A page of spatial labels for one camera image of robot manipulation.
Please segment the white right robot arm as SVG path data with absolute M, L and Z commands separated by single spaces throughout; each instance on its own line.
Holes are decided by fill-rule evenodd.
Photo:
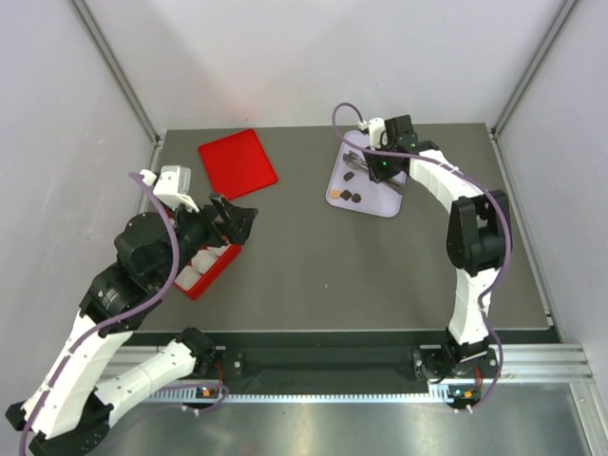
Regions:
M 358 128 L 369 138 L 364 158 L 372 181 L 385 183 L 404 173 L 448 213 L 446 252 L 457 277 L 454 312 L 441 353 L 426 371 L 437 380 L 466 375 L 488 351 L 491 288 L 511 252 L 508 197 L 483 189 L 438 145 L 419 140 L 408 115 L 361 121 Z

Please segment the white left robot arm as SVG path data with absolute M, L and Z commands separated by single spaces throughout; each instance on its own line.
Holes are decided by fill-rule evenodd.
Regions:
M 206 247 L 244 244 L 257 209 L 233 205 L 220 194 L 193 211 L 157 209 L 131 218 L 114 240 L 114 263 L 86 291 L 66 344 L 29 399 L 6 418 L 21 434 L 22 455 L 86 455 L 144 399 L 172 382 L 209 374 L 216 347 L 196 328 L 174 336 L 161 352 L 111 381 L 109 361 L 161 303 L 188 262 Z

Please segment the red chocolate box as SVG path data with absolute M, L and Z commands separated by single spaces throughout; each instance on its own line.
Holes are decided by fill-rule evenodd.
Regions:
M 172 211 L 163 206 L 162 213 L 168 217 L 168 221 L 174 228 L 178 241 L 178 248 L 176 250 L 179 256 L 177 277 L 185 266 L 191 265 L 191 259 L 200 249 L 211 246 L 203 244 L 206 234 L 201 224 L 195 218 L 197 212 L 188 212 L 185 209 Z M 191 290 L 185 291 L 178 287 L 175 284 L 176 277 L 174 280 L 175 286 L 192 300 L 202 297 L 210 286 L 225 272 L 227 267 L 238 257 L 243 245 L 224 246 L 227 246 L 228 249 L 205 275 L 201 275 L 201 279 Z

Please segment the metal tongs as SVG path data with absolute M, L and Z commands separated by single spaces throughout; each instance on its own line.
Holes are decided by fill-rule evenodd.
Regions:
M 367 166 L 366 161 L 353 151 L 349 151 L 348 153 L 343 153 L 342 161 L 347 166 L 349 166 L 350 168 L 352 168 L 354 170 L 361 171 L 366 175 L 368 175 L 370 173 L 370 170 Z M 392 191 L 396 192 L 397 194 L 401 194 L 403 192 L 403 189 L 405 186 L 403 183 L 397 181 L 396 179 L 381 181 L 381 184 L 390 188 Z

